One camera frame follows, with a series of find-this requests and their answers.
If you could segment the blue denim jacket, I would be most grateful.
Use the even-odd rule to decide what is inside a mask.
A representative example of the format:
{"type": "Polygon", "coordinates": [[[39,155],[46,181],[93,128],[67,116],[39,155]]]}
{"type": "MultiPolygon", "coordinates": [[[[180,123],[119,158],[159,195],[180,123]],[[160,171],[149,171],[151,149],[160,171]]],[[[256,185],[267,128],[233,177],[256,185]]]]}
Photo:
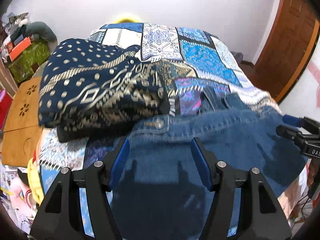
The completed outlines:
{"type": "Polygon", "coordinates": [[[288,239],[277,198],[305,160],[276,134],[282,116],[249,109],[236,94],[204,91],[198,115],[157,116],[135,125],[112,213],[123,239],[288,239]],[[204,187],[191,141],[199,138],[212,190],[204,187]]]}

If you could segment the white sliding wardrobe door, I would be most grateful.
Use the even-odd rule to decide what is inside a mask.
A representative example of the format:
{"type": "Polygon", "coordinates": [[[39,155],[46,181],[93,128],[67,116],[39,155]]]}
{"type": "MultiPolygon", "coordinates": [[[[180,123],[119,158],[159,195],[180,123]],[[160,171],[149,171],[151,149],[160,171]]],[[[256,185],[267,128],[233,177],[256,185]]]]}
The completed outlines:
{"type": "Polygon", "coordinates": [[[319,38],[303,74],[280,103],[280,110],[319,121],[319,38]]]}

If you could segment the black folded garment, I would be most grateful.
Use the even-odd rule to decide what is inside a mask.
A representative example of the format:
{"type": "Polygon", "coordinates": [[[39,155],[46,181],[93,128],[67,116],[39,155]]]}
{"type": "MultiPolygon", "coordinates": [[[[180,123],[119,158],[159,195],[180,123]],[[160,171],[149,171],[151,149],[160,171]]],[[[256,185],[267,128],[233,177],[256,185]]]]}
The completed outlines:
{"type": "Polygon", "coordinates": [[[109,137],[116,138],[129,134],[137,121],[123,122],[107,126],[105,128],[86,128],[80,131],[65,131],[63,127],[57,128],[59,142],[69,142],[71,140],[93,137],[94,139],[109,137]]]}

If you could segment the navy patterned folded cloth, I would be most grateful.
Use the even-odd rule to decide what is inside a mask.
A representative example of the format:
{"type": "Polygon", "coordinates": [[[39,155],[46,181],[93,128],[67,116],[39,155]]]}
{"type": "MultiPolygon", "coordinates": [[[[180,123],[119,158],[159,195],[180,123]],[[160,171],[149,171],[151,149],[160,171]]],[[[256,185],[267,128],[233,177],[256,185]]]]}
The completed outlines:
{"type": "Polygon", "coordinates": [[[39,125],[78,131],[168,114],[163,77],[154,63],[136,57],[139,50],[62,41],[43,71],[39,125]]]}

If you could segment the blue patchwork bedspread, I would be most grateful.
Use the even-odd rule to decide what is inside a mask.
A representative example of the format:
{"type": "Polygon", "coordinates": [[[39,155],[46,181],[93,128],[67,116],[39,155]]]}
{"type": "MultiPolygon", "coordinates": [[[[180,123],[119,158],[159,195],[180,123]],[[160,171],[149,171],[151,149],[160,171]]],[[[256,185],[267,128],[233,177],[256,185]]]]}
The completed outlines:
{"type": "MultiPolygon", "coordinates": [[[[207,89],[219,98],[236,94],[251,110],[269,106],[269,94],[250,83],[229,49],[217,37],[199,29],[125,23],[105,25],[87,40],[120,48],[138,45],[136,57],[156,65],[163,77],[170,110],[168,114],[150,116],[137,123],[163,115],[198,115],[207,89]]],[[[120,138],[84,137],[59,142],[57,128],[49,128],[39,155],[44,191],[48,191],[62,167],[88,168],[113,150],[120,138]]]]}

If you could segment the yellow knitted blanket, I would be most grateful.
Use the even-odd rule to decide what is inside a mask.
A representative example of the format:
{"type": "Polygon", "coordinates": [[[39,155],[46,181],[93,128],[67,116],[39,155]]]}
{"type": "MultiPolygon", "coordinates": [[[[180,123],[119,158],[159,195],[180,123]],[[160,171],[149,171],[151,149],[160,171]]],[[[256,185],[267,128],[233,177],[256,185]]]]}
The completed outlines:
{"type": "Polygon", "coordinates": [[[39,205],[41,205],[43,199],[44,199],[44,192],[41,185],[40,176],[38,173],[36,161],[33,161],[33,158],[31,158],[28,161],[27,165],[27,178],[29,183],[29,188],[31,190],[33,199],[35,202],[39,205]]]}

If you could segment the brown wooden wardrobe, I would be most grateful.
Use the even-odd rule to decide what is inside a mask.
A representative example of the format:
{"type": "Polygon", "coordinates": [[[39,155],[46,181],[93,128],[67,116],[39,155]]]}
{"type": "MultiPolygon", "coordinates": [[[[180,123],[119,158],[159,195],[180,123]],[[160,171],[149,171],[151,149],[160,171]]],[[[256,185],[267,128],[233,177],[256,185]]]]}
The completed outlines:
{"type": "Polygon", "coordinates": [[[254,69],[262,90],[280,103],[295,85],[316,45],[319,21],[304,0],[280,0],[268,39],[254,69]]]}

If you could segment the wooden lap desk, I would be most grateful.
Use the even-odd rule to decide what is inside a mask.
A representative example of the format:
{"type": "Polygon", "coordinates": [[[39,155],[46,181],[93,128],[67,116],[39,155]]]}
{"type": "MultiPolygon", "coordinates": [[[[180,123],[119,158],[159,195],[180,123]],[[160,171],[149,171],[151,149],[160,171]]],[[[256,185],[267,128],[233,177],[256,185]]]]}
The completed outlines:
{"type": "Polygon", "coordinates": [[[9,109],[4,126],[1,162],[27,167],[42,134],[38,124],[41,78],[23,82],[9,109]]]}

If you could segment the yellow headboard cushion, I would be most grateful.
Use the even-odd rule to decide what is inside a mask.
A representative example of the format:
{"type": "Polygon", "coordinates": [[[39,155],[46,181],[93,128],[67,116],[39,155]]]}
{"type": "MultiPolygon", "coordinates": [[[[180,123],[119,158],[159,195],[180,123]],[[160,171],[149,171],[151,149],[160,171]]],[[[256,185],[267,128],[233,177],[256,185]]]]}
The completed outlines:
{"type": "Polygon", "coordinates": [[[134,18],[120,18],[114,21],[114,24],[121,24],[121,23],[139,23],[139,21],[134,18]]]}

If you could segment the green patterned cabinet cover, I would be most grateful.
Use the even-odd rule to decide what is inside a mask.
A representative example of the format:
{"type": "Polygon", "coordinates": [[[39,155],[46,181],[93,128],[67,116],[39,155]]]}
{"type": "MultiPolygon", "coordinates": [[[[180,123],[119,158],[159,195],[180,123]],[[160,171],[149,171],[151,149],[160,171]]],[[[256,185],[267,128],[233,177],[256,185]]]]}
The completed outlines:
{"type": "Polygon", "coordinates": [[[44,40],[33,42],[8,65],[16,83],[30,79],[41,64],[50,57],[48,44],[44,40]]]}

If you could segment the orange box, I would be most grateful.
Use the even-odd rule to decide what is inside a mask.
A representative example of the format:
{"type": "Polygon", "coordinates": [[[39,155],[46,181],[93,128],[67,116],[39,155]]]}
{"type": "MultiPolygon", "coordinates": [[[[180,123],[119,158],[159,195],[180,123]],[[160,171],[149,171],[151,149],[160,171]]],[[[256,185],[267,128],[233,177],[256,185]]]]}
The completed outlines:
{"type": "Polygon", "coordinates": [[[30,37],[23,39],[18,45],[16,45],[9,53],[11,61],[14,61],[26,48],[31,45],[30,37]]]}

